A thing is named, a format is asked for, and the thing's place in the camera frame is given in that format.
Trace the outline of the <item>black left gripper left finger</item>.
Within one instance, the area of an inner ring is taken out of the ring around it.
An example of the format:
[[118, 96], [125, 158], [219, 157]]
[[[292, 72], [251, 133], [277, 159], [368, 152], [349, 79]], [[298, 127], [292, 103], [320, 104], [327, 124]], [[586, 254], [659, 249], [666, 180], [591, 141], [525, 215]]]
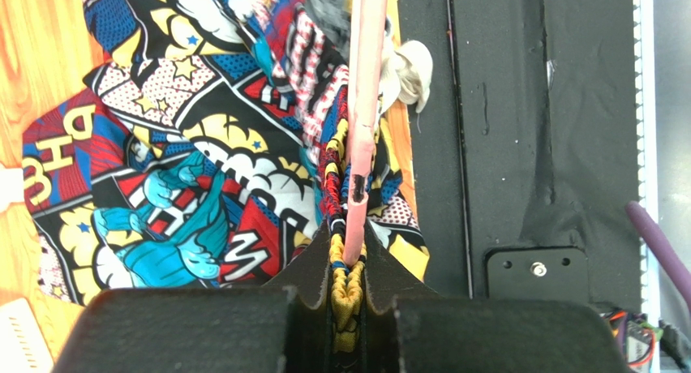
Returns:
[[86, 307], [56, 372], [327, 372], [328, 227], [270, 282], [111, 289]]

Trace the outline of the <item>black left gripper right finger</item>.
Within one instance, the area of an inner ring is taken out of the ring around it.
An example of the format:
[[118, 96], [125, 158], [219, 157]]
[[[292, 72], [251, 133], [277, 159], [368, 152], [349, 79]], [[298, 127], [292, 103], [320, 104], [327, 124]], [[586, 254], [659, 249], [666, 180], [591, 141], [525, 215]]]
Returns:
[[571, 302], [447, 298], [365, 229], [365, 372], [626, 372], [610, 328]]

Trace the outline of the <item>comic print shorts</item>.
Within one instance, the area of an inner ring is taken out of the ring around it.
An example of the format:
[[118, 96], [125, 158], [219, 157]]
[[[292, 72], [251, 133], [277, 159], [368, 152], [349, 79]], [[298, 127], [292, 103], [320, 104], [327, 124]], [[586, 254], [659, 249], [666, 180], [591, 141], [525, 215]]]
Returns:
[[[343, 262], [352, 0], [81, 0], [109, 60], [23, 135], [38, 281], [86, 307], [111, 289], [264, 285], [328, 227], [330, 369], [363, 370], [364, 272]], [[367, 219], [421, 282], [394, 105], [433, 62], [386, 24]]]

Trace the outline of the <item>pink wire hanger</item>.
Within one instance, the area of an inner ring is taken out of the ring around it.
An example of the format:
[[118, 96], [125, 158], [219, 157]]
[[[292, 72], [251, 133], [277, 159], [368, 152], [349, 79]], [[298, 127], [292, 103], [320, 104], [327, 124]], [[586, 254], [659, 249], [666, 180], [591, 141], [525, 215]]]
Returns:
[[381, 51], [388, 0], [352, 0], [349, 57], [349, 194], [343, 262], [354, 266], [364, 243], [367, 180], [375, 149]]

